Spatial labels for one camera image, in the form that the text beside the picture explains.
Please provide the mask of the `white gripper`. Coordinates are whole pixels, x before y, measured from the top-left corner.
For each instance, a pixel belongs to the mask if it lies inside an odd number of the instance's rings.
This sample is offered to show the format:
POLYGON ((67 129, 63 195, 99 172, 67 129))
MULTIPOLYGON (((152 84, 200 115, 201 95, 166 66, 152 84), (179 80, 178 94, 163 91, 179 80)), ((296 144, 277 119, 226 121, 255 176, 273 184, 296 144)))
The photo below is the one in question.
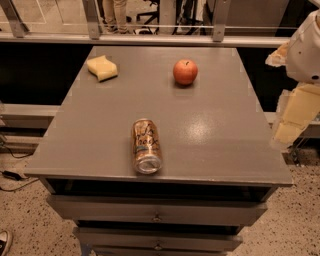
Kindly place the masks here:
POLYGON ((320 83, 319 11, 311 12, 289 43, 269 54, 265 63, 273 67, 286 65, 290 78, 304 82, 292 91, 283 90, 278 100, 271 145, 285 149, 320 113, 320 86, 314 85, 320 83))

